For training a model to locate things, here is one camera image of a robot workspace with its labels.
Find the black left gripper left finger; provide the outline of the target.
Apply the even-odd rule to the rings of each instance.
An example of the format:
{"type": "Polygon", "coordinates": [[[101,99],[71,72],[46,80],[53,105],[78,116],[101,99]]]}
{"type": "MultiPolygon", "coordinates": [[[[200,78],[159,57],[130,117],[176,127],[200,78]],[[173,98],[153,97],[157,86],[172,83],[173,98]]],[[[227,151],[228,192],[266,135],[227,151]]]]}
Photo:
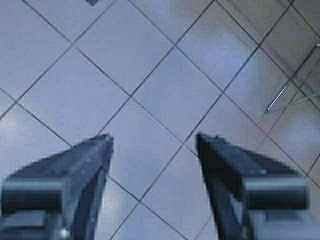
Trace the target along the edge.
{"type": "Polygon", "coordinates": [[[1,185],[3,240],[92,240],[114,138],[102,134],[34,161],[1,185]]]}

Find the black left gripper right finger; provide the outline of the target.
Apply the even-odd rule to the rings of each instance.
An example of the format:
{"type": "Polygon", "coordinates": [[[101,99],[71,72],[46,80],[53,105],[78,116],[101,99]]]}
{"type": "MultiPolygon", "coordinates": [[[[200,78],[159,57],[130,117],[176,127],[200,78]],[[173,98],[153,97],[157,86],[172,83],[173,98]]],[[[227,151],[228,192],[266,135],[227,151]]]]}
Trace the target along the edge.
{"type": "Polygon", "coordinates": [[[220,136],[196,135],[220,240],[312,240],[310,188],[297,170],[220,136]]]}

